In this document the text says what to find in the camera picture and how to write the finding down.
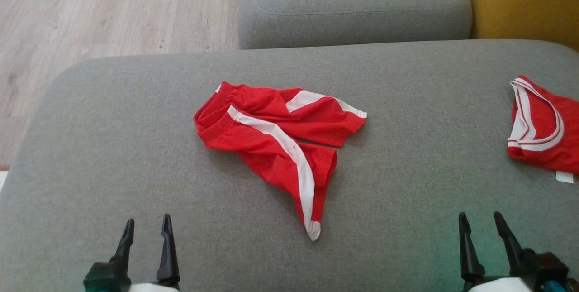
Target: clothing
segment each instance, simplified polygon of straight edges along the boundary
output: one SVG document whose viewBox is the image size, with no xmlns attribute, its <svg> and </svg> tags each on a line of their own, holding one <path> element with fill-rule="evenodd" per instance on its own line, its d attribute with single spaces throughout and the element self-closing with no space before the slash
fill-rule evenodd
<svg viewBox="0 0 579 292">
<path fill-rule="evenodd" d="M 310 238 L 320 221 L 336 150 L 366 121 L 366 113 L 331 96 L 292 88 L 234 86 L 225 81 L 197 111 L 207 148 L 237 152 L 266 182 L 290 193 Z"/>
<path fill-rule="evenodd" d="M 538 168 L 579 174 L 579 102 L 556 96 L 519 76 L 509 156 Z"/>
</svg>

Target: yellow cushion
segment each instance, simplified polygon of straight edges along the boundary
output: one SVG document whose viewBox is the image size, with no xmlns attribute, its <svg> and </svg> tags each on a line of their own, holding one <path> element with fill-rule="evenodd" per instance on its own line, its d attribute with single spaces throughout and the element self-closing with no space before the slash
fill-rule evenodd
<svg viewBox="0 0 579 292">
<path fill-rule="evenodd" d="M 579 0 L 472 0 L 473 38 L 528 38 L 579 51 Z"/>
</svg>

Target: white stripe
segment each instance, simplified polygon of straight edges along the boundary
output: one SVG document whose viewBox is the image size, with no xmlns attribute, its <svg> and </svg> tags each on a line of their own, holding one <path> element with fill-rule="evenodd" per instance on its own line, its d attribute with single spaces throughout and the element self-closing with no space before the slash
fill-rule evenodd
<svg viewBox="0 0 579 292">
<path fill-rule="evenodd" d="M 563 139 L 563 131 L 565 129 L 563 125 L 563 118 L 561 117 L 559 111 L 557 111 L 555 106 L 548 99 L 544 98 L 539 92 L 537 92 L 537 90 L 535 90 L 534 87 L 527 81 L 521 78 L 517 78 L 511 82 L 511 85 L 515 90 L 515 99 L 517 100 L 517 102 L 520 102 L 521 108 L 523 109 L 521 112 L 523 112 L 523 114 L 525 115 L 525 119 L 527 120 L 526 124 L 529 125 L 529 133 L 525 135 L 525 137 L 521 137 L 521 135 L 525 131 L 521 133 L 521 125 L 518 124 L 517 121 L 524 121 L 524 120 L 522 119 L 522 117 L 520 119 L 517 119 L 517 117 L 521 116 L 519 111 L 517 111 L 517 114 L 515 115 L 515 123 L 513 124 L 513 131 L 511 132 L 511 137 L 509 137 L 509 139 L 515 141 L 508 142 L 507 146 L 518 147 L 523 150 L 531 150 L 533 152 L 540 152 L 542 150 L 552 148 L 553 146 L 558 144 L 561 141 L 561 139 Z M 544 139 L 534 139 L 536 133 L 533 123 L 531 121 L 530 115 L 531 109 L 527 91 L 533 93 L 537 97 L 546 101 L 551 106 L 555 114 L 556 128 L 550 136 Z"/>
<path fill-rule="evenodd" d="M 302 149 L 275 123 L 246 116 L 238 112 L 233 106 L 230 106 L 227 112 L 229 116 L 238 123 L 248 125 L 265 135 L 272 136 L 277 140 L 284 152 L 294 161 L 298 170 L 299 199 L 302 204 L 302 212 L 304 213 L 304 226 L 310 239 L 315 241 L 320 236 L 320 222 L 312 221 L 315 182 L 312 168 L 310 168 L 310 164 Z"/>
<path fill-rule="evenodd" d="M 326 96 L 314 92 L 308 92 L 306 90 L 300 91 L 294 98 L 292 98 L 289 102 L 285 104 L 288 108 L 289 112 L 293 112 L 299 108 L 303 108 L 306 105 L 310 105 L 312 103 L 316 103 L 318 100 L 324 97 L 331 97 Z M 354 113 L 356 116 L 361 118 L 366 118 L 368 113 L 360 111 L 353 106 L 349 105 L 348 103 L 340 100 L 339 98 L 331 97 L 336 100 L 336 102 L 340 105 L 343 111 Z"/>
</svg>

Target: gray ottoman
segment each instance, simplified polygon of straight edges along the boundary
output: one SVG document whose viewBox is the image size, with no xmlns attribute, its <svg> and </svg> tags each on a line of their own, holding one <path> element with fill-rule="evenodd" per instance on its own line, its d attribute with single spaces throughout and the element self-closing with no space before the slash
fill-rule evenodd
<svg viewBox="0 0 579 292">
<path fill-rule="evenodd" d="M 523 73 L 579 99 L 579 54 L 463 40 L 114 57 L 53 84 L 0 194 L 0 291 L 81 291 L 136 221 L 129 275 L 155 277 L 165 212 L 182 291 L 459 291 L 458 214 L 488 274 L 508 272 L 500 211 L 523 246 L 579 269 L 579 189 L 511 160 Z M 301 86 L 368 121 L 338 150 L 320 238 L 289 195 L 233 153 L 207 150 L 194 113 L 221 80 Z"/>
<path fill-rule="evenodd" d="M 470 0 L 241 0 L 243 49 L 469 38 Z"/>
</svg>

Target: stitching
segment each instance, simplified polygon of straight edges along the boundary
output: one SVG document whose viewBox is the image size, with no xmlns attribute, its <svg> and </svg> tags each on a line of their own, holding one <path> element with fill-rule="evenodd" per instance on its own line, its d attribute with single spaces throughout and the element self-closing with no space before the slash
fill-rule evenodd
<svg viewBox="0 0 579 292">
<path fill-rule="evenodd" d="M 252 5 L 260 13 L 267 16 L 278 16 L 280 18 L 291 18 L 291 17 L 329 17 L 329 16 L 346 16 L 346 15 L 367 15 L 367 14 L 388 14 L 396 12 L 414 12 L 414 11 L 438 11 L 438 10 L 451 10 L 462 6 L 463 4 L 453 5 L 452 7 L 436 8 L 436 9 L 389 9 L 389 10 L 360 10 L 360 11 L 320 11 L 320 12 L 269 12 L 261 9 L 254 0 L 250 0 Z"/>
</svg>

